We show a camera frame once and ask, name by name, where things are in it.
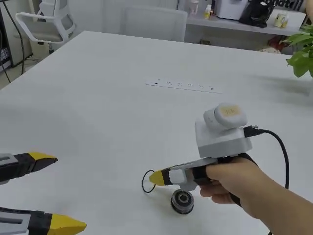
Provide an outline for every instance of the hand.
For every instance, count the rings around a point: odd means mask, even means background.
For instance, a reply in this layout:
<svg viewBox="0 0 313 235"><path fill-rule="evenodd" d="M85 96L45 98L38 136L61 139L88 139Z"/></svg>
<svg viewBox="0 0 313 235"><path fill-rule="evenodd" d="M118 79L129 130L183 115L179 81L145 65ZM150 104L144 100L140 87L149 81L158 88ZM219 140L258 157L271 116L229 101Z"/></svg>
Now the hand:
<svg viewBox="0 0 313 235"><path fill-rule="evenodd" d="M244 158L235 158L229 164L209 165L206 174L214 181L201 186L202 197L212 197L215 203L231 204L234 203L231 192L240 198L242 208L254 218L257 218L254 204L276 184L257 165Z"/></svg>

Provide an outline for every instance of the white chair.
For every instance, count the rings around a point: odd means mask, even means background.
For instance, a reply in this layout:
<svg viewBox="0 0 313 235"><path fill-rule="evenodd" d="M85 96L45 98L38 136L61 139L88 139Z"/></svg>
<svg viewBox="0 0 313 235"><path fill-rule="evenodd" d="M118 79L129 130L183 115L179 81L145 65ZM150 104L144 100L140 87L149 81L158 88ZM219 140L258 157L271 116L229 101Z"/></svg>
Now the white chair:
<svg viewBox="0 0 313 235"><path fill-rule="evenodd" d="M21 33L35 42L64 44L76 28L67 0L43 1L37 15L21 12L15 17L23 30Z"/></svg>
<svg viewBox="0 0 313 235"><path fill-rule="evenodd" d="M125 7L120 34L183 42L187 13L159 7Z"/></svg>

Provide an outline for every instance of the finger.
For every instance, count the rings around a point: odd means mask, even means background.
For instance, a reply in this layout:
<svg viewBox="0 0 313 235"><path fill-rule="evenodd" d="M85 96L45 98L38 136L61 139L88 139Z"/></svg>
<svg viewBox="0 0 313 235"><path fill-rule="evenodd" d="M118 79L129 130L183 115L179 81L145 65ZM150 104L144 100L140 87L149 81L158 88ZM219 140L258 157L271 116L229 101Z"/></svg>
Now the finger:
<svg viewBox="0 0 313 235"><path fill-rule="evenodd" d="M230 164L208 165L205 169L206 175L213 180L221 180L227 174Z"/></svg>
<svg viewBox="0 0 313 235"><path fill-rule="evenodd" d="M225 194L228 193L222 185L208 185L203 187L200 191L202 197L211 197L214 194Z"/></svg>
<svg viewBox="0 0 313 235"><path fill-rule="evenodd" d="M234 204L229 193L215 194L212 196L212 201L218 204Z"/></svg>
<svg viewBox="0 0 313 235"><path fill-rule="evenodd" d="M230 163L227 164L208 165L205 169L206 174L210 179L220 181L222 177L231 175L234 172L234 164L240 163L253 164L248 159L235 157Z"/></svg>
<svg viewBox="0 0 313 235"><path fill-rule="evenodd" d="M221 185L221 183L220 183L219 181L217 181L217 180L214 180L214 181L212 181L211 184L208 184L208 185L199 185L199 187L200 187L200 188L206 188L206 187L208 187L209 185Z"/></svg>

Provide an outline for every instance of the cable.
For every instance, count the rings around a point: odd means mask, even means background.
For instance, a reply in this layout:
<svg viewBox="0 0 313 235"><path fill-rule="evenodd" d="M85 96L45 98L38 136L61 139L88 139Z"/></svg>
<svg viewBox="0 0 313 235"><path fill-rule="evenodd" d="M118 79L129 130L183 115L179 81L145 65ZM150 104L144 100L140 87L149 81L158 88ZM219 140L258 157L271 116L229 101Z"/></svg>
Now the cable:
<svg viewBox="0 0 313 235"><path fill-rule="evenodd" d="M257 136L263 133L268 133L270 135L272 135L273 137L275 137L277 139L277 141L280 144L280 147L282 148L283 154L284 154L284 159L285 159L285 171L286 171L286 175L285 175L285 188L289 189L289 158L288 158L288 154L285 148L285 145L282 141L282 139L274 132L269 131L269 130L264 130L264 129L258 129L257 126L248 126L244 128L244 134L245 137L252 137L252 136Z"/></svg>
<svg viewBox="0 0 313 235"><path fill-rule="evenodd" d="M9 11L9 9L8 9L8 7L7 7L7 5L6 5L6 3L5 3L5 1L4 1L4 0L1 0L1 1L2 1L3 5L4 5L4 8L5 8L6 12L8 13L8 15L9 15L9 17L10 17L10 19L11 19L11 21L12 21L14 27L15 27L15 29L17 30L17 32L18 32L18 34L19 34L19 36L20 36L21 46L22 46L22 56L23 56L21 75L23 75L23 74L24 74L24 69L25 69L25 50L24 50L24 42L23 42L22 34L21 34L21 32L20 32L18 26L16 25L16 23L15 23L15 21L14 21L12 15L11 15L11 13L10 13L10 11Z"/></svg>
<svg viewBox="0 0 313 235"><path fill-rule="evenodd" d="M2 45L3 45L3 43L2 43L3 42L3 37L2 37L1 30L0 30L0 39L1 39L1 41L0 41L0 54L1 54L1 52L2 52ZM0 64L2 66L2 69L3 69L4 73L5 73L6 78L8 79L9 83L11 83L9 75L7 74L6 69L5 69L5 67L4 67L4 65L2 63L1 56L0 56Z"/></svg>
<svg viewBox="0 0 313 235"><path fill-rule="evenodd" d="M145 190L145 187L143 186L143 181L144 181L146 175L147 175L149 172L153 172L153 173L154 173L155 171L154 171L154 170L148 170L148 171L144 174L144 176L143 176L143 178L142 178L142 181L141 181L141 187L142 187L142 190L143 190L145 193L150 193L150 192L152 192L152 191L155 189L155 187L156 187L156 185L154 185L150 191L147 191L147 190Z"/></svg>

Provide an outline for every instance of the green plant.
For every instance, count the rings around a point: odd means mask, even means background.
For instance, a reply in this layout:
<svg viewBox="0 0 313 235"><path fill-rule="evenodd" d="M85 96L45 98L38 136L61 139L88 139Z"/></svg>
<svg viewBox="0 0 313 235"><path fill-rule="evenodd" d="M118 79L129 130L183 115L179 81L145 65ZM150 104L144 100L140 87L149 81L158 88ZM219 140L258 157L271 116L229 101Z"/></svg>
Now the green plant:
<svg viewBox="0 0 313 235"><path fill-rule="evenodd" d="M289 36L282 43L287 43L289 46L298 45L302 47L287 63L293 67L293 73L297 77L301 77L307 71L313 77L313 25L305 25L302 27L302 32Z"/></svg>

